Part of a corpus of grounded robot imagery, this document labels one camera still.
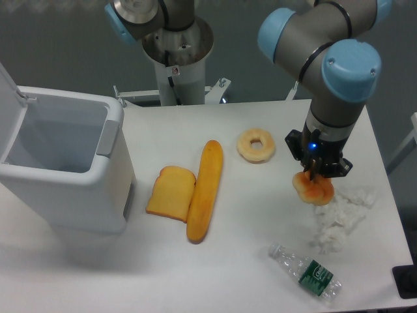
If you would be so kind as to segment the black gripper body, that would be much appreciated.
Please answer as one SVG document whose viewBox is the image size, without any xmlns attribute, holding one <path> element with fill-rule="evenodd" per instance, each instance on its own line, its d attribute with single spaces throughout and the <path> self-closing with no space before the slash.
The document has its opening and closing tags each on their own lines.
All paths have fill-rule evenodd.
<svg viewBox="0 0 417 313">
<path fill-rule="evenodd" d="M 311 133 L 308 128 L 304 128 L 302 132 L 292 130 L 285 137 L 285 142 L 293 158 L 300 162 L 303 170 L 307 159 L 306 145 Z M 322 145 L 322 165 L 317 175 L 322 175 L 324 178 L 345 177 L 352 169 L 352 163 L 343 157 L 343 148 L 347 139 L 331 142 L 324 140 L 323 135 L 324 132 L 321 132 L 319 137 Z"/>
</svg>

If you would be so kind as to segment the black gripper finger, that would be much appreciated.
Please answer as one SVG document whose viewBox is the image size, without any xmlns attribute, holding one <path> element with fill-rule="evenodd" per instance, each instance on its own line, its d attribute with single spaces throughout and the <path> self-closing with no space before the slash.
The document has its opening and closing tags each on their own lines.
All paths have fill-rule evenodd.
<svg viewBox="0 0 417 313">
<path fill-rule="evenodd" d="M 309 172 L 309 180 L 312 181 L 314 177 L 319 173 L 322 165 L 321 158 L 321 131 L 315 129 L 310 136 L 309 142 L 306 145 L 307 159 L 304 171 Z"/>
</svg>

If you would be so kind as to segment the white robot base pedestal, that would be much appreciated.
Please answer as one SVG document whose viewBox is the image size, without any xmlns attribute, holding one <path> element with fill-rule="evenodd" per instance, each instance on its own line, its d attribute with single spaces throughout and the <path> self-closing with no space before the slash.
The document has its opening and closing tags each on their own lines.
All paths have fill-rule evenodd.
<svg viewBox="0 0 417 313">
<path fill-rule="evenodd" d="M 145 55 L 154 65 L 158 88 L 153 91 L 115 91 L 116 99 L 127 102 L 159 101 L 161 106 L 225 104 L 231 80 L 220 78 L 213 86 L 205 81 L 206 59 L 214 47 L 209 24 L 196 17 L 182 31 L 159 29 L 142 40 Z"/>
</svg>

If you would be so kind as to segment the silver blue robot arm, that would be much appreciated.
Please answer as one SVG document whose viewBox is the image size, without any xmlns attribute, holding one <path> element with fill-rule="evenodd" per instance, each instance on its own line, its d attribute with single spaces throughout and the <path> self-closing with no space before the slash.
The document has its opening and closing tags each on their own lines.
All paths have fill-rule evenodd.
<svg viewBox="0 0 417 313">
<path fill-rule="evenodd" d="M 315 1 L 296 14 L 279 8 L 262 23 L 257 44 L 313 96 L 302 131 L 285 141 L 309 178 L 344 177 L 343 148 L 373 94 L 381 58 L 357 36 L 389 15 L 390 1 Z M 125 42 L 141 42 L 155 65 L 164 106 L 205 101 L 205 59 L 214 36 L 193 1 L 109 1 L 109 22 Z"/>
</svg>

